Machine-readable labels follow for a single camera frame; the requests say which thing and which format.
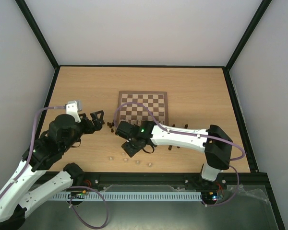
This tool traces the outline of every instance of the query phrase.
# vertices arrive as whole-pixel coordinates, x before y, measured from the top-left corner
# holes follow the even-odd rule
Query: white robotic arm
[[[80,101],[68,102],[66,114],[57,116],[49,124],[49,130],[34,141],[31,157],[29,149],[23,154],[15,173],[0,190],[0,230],[18,229],[37,207],[57,192],[69,188],[75,180],[79,183],[83,179],[84,172],[71,163],[50,181],[28,193],[75,142],[81,141],[83,134],[92,134],[102,128],[103,111],[91,113],[92,120],[85,114],[79,115],[78,111],[81,111]]]
[[[144,150],[146,145],[150,145],[153,150],[158,145],[173,145],[204,153],[207,162],[203,165],[201,176],[210,182],[216,180],[221,170],[229,168],[232,146],[202,137],[213,135],[231,141],[220,127],[211,125],[209,129],[192,130],[159,125],[153,121],[143,121],[141,126],[121,121],[115,134],[127,140],[122,148],[130,157]]]

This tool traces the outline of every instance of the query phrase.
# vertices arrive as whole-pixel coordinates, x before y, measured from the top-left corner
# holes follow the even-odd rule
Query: purple cable
[[[115,127],[117,127],[116,116],[117,116],[118,111],[119,111],[123,106],[125,106],[125,105],[127,105],[127,104],[137,104],[137,105],[143,107],[144,109],[146,109],[147,112],[148,112],[148,114],[152,117],[153,121],[157,124],[157,126],[158,126],[160,129],[162,129],[162,130],[164,130],[164,131],[167,132],[167,129],[164,128],[163,126],[161,126],[161,125],[159,124],[159,122],[155,119],[154,115],[149,111],[149,109],[148,109],[146,106],[142,105],[141,103],[137,103],[137,102],[126,102],[126,103],[124,103],[124,104],[121,104],[121,106],[117,108],[117,110],[116,110],[115,113],[114,113],[114,126],[115,126]],[[240,160],[240,159],[242,159],[242,158],[245,156],[245,151],[244,151],[244,149],[243,149],[241,146],[239,146],[239,145],[237,145],[237,144],[235,144],[235,143],[233,143],[233,142],[231,142],[231,141],[222,139],[222,138],[217,138],[217,137],[213,137],[213,136],[210,136],[210,135],[204,135],[204,134],[184,133],[184,132],[179,132],[179,131],[174,131],[174,130],[170,130],[169,133],[181,134],[181,135],[187,135],[187,136],[194,136],[194,137],[197,137],[197,136],[199,135],[200,137],[203,137],[203,138],[214,139],[214,140],[222,141],[222,142],[224,142],[224,143],[226,143],[226,144],[232,145],[232,146],[238,148],[238,149],[242,152],[242,155],[239,156],[239,157],[230,159],[231,161]]]
[[[40,110],[37,111],[37,113],[35,114],[34,117],[34,122],[33,122],[33,128],[32,128],[32,135],[31,135],[31,142],[30,142],[30,149],[29,149],[29,155],[28,155],[28,159],[23,167],[23,169],[21,169],[21,171],[18,173],[17,176],[15,176],[15,178],[13,178],[14,181],[17,181],[19,179],[19,177],[22,176],[22,174],[24,173],[24,171],[26,170],[27,166],[29,165],[29,162],[31,160],[32,157],[32,153],[33,153],[33,146],[34,146],[34,137],[35,137],[35,132],[36,132],[36,127],[37,127],[37,120],[38,117],[40,115],[41,112],[43,112],[44,110],[47,109],[65,109],[65,106],[56,106],[56,107],[45,107],[42,108]],[[2,197],[4,196],[4,194],[7,193],[7,191],[10,189],[10,187],[13,185],[14,183],[10,183],[6,186],[6,188],[2,191],[2,193],[0,194],[0,200],[2,199]]]
[[[95,189],[93,188],[90,188],[90,187],[86,187],[86,186],[72,186],[70,188],[81,188],[81,189],[89,189],[91,190],[92,192],[95,192],[97,193],[97,195],[103,200],[104,204],[105,204],[105,207],[106,207],[106,211],[107,211],[107,217],[106,217],[106,220],[105,222],[103,223],[103,225],[101,225],[100,227],[94,227],[94,226],[91,226],[89,225],[88,223],[86,223],[80,216],[79,214],[77,213],[76,209],[73,207],[72,205],[72,199],[74,198],[73,196],[71,197],[71,200],[69,201],[69,204],[71,205],[71,208],[73,209],[73,211],[75,212],[77,218],[81,221],[81,223],[83,223],[85,226],[87,226],[88,228],[90,229],[102,229],[104,228],[106,225],[107,225],[107,222],[108,222],[108,218],[109,218],[109,208],[108,208],[108,205],[107,205],[107,202],[106,200],[104,199],[104,197]]]
[[[233,195],[230,198],[228,198],[226,201],[223,201],[222,203],[214,204],[214,205],[207,205],[204,201],[202,201],[202,203],[205,205],[205,207],[215,207],[215,206],[224,205],[224,204],[228,203],[230,200],[232,200],[235,197],[235,195],[237,194],[237,192],[239,190],[239,174],[238,174],[238,171],[237,171],[237,169],[235,167],[230,165],[230,168],[235,170],[236,175],[237,175],[237,187],[236,187],[236,190],[234,191]]]

